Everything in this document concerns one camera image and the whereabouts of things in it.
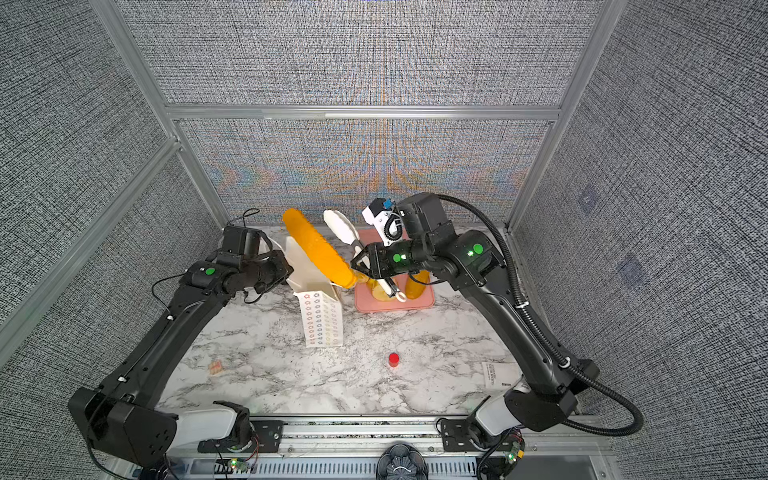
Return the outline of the white printed paper bag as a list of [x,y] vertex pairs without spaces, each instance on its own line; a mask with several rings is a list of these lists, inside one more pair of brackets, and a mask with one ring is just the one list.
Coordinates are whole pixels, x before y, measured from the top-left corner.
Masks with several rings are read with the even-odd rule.
[[288,231],[279,246],[294,268],[294,272],[287,279],[287,284],[299,302],[306,346],[309,348],[342,346],[344,343],[343,308],[337,292],[341,287],[332,284],[312,264]]

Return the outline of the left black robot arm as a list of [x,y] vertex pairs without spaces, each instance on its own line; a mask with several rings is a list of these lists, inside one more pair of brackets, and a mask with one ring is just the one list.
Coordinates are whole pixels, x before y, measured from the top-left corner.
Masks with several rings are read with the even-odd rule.
[[89,452],[153,467],[171,448],[177,414],[155,409],[176,366],[202,329],[248,287],[266,293],[293,272],[272,250],[238,265],[199,261],[180,275],[167,311],[94,389],[79,388],[68,409]]

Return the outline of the long yellow baguette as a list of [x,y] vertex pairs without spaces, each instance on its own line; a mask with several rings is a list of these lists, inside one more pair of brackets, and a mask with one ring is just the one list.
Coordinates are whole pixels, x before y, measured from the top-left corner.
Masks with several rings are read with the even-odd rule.
[[345,289],[356,285],[357,276],[352,269],[301,211],[290,208],[282,219],[290,236],[332,284]]

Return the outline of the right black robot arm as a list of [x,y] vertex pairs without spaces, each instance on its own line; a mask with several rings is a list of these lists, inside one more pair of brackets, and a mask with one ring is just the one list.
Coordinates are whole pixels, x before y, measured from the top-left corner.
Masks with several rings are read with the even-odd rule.
[[[466,419],[470,441],[490,450],[504,436],[564,425],[597,436],[625,437],[644,426],[641,410],[599,381],[600,370],[559,341],[523,293],[511,250],[499,229],[465,200],[429,192],[400,202],[376,198],[363,211],[383,240],[351,262],[376,280],[426,271],[460,293],[487,320],[521,371],[517,384],[484,400]],[[579,393],[592,389],[622,406],[626,426],[596,427],[572,419]]]

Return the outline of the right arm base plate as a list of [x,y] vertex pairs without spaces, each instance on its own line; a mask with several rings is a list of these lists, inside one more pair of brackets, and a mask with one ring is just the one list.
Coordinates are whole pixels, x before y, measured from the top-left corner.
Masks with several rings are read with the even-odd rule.
[[481,449],[470,438],[467,421],[440,417],[436,429],[442,440],[443,450],[450,453],[480,452]]

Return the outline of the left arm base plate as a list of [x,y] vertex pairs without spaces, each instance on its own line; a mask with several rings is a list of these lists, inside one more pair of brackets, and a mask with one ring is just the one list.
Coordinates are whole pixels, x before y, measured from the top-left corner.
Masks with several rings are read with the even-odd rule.
[[250,432],[242,440],[237,435],[224,439],[200,441],[198,453],[245,455],[277,453],[283,437],[285,423],[281,420],[251,420]]

